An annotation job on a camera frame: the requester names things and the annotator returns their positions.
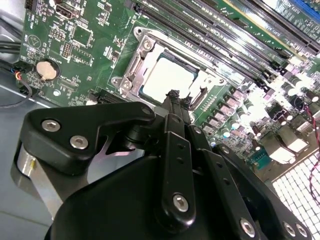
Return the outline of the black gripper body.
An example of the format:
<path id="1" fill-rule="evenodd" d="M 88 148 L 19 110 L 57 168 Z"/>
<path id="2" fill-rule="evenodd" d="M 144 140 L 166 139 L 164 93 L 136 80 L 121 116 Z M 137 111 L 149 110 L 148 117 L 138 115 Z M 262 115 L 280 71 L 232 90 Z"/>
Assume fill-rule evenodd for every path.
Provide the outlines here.
<path id="1" fill-rule="evenodd" d="M 196 218 L 185 231 L 158 221 L 160 160 L 142 157 L 73 193 L 46 235 L 49 240 L 237 240 L 239 219 L 225 211 L 206 176 L 195 174 Z"/>

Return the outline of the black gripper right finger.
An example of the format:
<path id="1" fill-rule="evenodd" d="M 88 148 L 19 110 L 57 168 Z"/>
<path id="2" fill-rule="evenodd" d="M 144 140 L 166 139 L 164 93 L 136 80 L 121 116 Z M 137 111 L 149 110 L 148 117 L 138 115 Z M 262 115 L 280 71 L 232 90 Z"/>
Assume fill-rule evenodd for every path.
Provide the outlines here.
<path id="1" fill-rule="evenodd" d="M 183 240 L 310 240 L 310 230 L 227 146 L 190 124 L 196 219 Z"/>

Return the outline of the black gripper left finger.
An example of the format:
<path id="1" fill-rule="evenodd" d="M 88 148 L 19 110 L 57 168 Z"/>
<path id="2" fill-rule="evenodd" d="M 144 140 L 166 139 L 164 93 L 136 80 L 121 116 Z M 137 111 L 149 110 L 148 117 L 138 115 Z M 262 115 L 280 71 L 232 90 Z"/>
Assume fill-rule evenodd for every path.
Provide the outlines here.
<path id="1" fill-rule="evenodd" d="M 164 227 L 189 227 L 196 219 L 189 106 L 172 90 L 156 108 L 132 101 L 33 110 L 23 120 L 16 168 L 53 223 L 75 192 L 140 158 L 156 157 L 157 219 Z"/>

